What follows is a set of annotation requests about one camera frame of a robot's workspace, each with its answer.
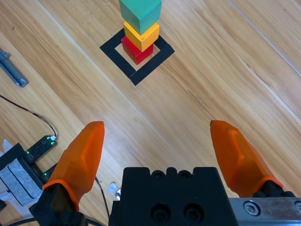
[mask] teal block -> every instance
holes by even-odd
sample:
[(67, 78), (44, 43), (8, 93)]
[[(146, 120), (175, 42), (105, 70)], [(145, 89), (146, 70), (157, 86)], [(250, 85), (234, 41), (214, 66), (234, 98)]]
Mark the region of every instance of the teal block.
[(122, 17), (139, 33), (160, 18), (162, 0), (119, 0)]

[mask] wood grain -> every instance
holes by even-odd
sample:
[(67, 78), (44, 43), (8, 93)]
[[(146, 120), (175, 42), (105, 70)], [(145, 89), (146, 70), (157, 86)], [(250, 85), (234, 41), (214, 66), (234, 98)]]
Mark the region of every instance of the wood grain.
[(232, 0), (232, 3), (300, 72), (301, 1)]
[[(125, 167), (218, 167), (209, 122), (219, 119), (238, 127), (286, 188), (301, 195), (300, 77), (230, 2), (163, 1), (161, 36), (175, 53), (136, 87), (99, 49), (123, 27), (117, 0), (3, 0), (0, 13), (0, 47), (30, 81), (20, 89), (0, 71), (1, 94), (46, 116), (59, 132), (59, 145), (38, 162), (42, 170), (84, 125), (104, 121), (97, 175), (111, 208), (108, 186), (120, 185)], [(0, 103), (0, 142), (26, 149), (51, 133)], [(80, 210), (107, 223), (96, 185)], [(0, 223), (14, 216), (3, 210)]]

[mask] block stack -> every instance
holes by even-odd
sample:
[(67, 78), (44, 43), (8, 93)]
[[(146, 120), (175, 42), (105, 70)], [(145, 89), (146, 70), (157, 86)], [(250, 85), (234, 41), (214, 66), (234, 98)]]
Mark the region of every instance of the block stack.
[(119, 0), (125, 19), (124, 51), (138, 65), (153, 53), (159, 37), (162, 0)]

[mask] black tape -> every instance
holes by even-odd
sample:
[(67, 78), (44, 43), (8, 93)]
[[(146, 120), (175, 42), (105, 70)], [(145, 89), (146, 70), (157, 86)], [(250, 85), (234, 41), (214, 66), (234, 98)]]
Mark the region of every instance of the black tape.
[(121, 39), (123, 39), (123, 37), (125, 37), (124, 29), (121, 29), (110, 40), (104, 43), (100, 49), (132, 81), (135, 86), (174, 53), (174, 49), (161, 36), (159, 36), (154, 44), (160, 49), (160, 51), (144, 66), (136, 71), (115, 49), (121, 43)]

